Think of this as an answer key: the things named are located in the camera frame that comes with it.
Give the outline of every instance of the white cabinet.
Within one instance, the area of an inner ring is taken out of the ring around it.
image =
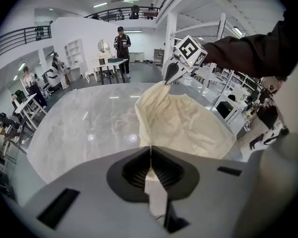
[[[84,75],[87,71],[82,40],[77,39],[69,42],[64,49],[70,67],[68,74],[69,80],[75,81],[80,78],[80,75]]]

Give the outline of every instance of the black sleeve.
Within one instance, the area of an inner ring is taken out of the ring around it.
[[[208,52],[203,63],[261,78],[288,76],[298,62],[298,20],[296,13],[286,11],[267,35],[256,34],[241,39],[225,37],[203,47]]]
[[[131,46],[131,41],[130,41],[130,38],[129,38],[128,35],[127,35],[127,45],[130,45]]]

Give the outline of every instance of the seated person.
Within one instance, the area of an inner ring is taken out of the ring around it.
[[[18,130],[20,125],[18,125],[15,121],[8,119],[5,113],[0,113],[0,128],[12,126],[13,129]]]

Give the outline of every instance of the man in black jacket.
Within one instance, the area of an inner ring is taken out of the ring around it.
[[[125,61],[121,65],[119,65],[122,75],[121,78],[126,73],[127,78],[130,78],[129,76],[129,50],[128,47],[131,46],[131,41],[128,35],[124,34],[124,28],[122,26],[118,27],[118,36],[115,38],[114,42],[114,48],[117,50],[117,58],[123,58],[128,59],[128,61]]]
[[[18,130],[20,127],[15,121],[8,119],[5,113],[0,113],[0,128],[5,128],[9,125],[15,130]]]

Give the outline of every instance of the column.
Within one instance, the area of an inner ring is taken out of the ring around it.
[[[176,31],[177,28],[177,12],[170,12],[167,16],[167,31],[165,36],[165,48],[164,48],[164,58],[163,58],[163,64],[169,59],[171,52],[174,47],[174,37],[175,35],[172,35]],[[166,69],[162,69],[162,76],[165,78]]]
[[[38,56],[39,56],[39,60],[40,60],[43,72],[47,71],[49,69],[49,66],[45,60],[43,49],[38,50]]]

